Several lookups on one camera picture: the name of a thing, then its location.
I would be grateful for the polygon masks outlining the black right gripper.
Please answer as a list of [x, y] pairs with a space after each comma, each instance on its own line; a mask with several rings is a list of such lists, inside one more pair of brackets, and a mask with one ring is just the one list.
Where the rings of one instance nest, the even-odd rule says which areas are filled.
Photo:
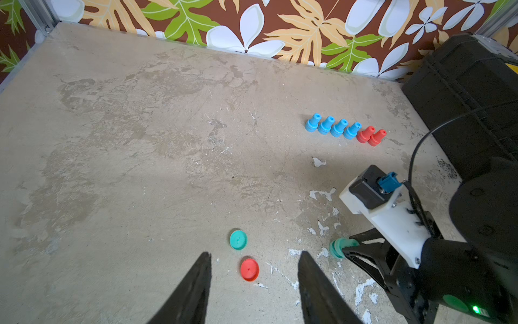
[[[376, 228], [349, 239], [359, 244], [343, 248], [346, 258], [387, 293], [408, 323], [434, 323], [441, 305], [488, 323], [517, 322], [517, 299], [465, 242], [426, 240], [414, 269], [394, 248], [389, 249]], [[368, 243], [378, 239], [383, 242]]]

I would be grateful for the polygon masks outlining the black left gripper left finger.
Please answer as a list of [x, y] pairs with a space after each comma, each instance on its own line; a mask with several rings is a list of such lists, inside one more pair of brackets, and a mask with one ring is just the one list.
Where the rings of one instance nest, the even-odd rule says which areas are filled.
[[203, 252], [148, 323], [204, 324], [211, 279], [211, 255]]

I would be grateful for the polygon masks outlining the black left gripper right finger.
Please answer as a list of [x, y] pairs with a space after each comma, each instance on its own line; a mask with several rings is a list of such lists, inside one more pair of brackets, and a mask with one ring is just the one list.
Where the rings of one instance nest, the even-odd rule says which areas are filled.
[[298, 281], [305, 323], [362, 324], [307, 251], [299, 258]]

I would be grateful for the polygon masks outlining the green stamp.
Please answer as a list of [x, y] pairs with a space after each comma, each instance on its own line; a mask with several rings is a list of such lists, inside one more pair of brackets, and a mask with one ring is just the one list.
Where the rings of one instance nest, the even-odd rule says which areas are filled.
[[342, 251], [343, 248], [357, 247], [360, 243], [357, 240], [349, 238], [338, 238], [329, 244], [330, 254], [336, 259], [345, 259]]

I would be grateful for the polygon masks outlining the red stamp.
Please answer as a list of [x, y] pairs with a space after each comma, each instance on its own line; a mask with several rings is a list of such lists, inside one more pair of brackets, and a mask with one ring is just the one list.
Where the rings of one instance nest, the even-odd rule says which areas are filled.
[[357, 138], [357, 140], [358, 140], [360, 143], [364, 144], [364, 143], [367, 143], [367, 142], [370, 140], [371, 136], [372, 136], [375, 132], [376, 132], [375, 127], [373, 127], [373, 126], [369, 126], [369, 127], [367, 127], [365, 130], [359, 131], [359, 132], [357, 133], [356, 138]]
[[376, 147], [383, 141], [386, 135], [386, 130], [381, 129], [370, 137], [370, 139], [368, 140], [368, 144], [372, 147]]

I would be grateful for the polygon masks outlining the blue stamp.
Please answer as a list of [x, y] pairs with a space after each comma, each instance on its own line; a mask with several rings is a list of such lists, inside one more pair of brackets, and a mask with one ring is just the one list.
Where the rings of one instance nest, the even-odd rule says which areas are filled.
[[305, 129], [308, 132], [315, 132], [318, 129], [319, 123], [321, 122], [321, 115], [315, 113], [310, 119], [306, 121]]
[[347, 126], [348, 126], [348, 121], [342, 119], [339, 122], [337, 122], [335, 125], [332, 126], [330, 133], [332, 136], [338, 138], [343, 135]]
[[344, 130], [343, 135], [346, 139], [352, 140], [357, 136], [357, 134], [361, 130], [361, 128], [362, 128], [362, 125], [359, 122], [355, 122], [352, 125], [350, 125], [350, 127], [348, 127], [347, 129]]
[[322, 135], [327, 135], [331, 128], [333, 127], [335, 123], [335, 119], [333, 116], [329, 116], [327, 119], [325, 120], [322, 120], [321, 123], [318, 125], [318, 131], [322, 134]]

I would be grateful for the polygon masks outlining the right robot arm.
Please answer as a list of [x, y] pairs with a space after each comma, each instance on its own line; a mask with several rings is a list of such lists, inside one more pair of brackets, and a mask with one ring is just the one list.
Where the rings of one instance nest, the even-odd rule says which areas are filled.
[[460, 242], [443, 237], [409, 182], [377, 166], [340, 197], [372, 228], [333, 241], [330, 251], [364, 270], [408, 323], [433, 323], [439, 306], [517, 322], [516, 163], [495, 158], [489, 172], [458, 187], [449, 215]]

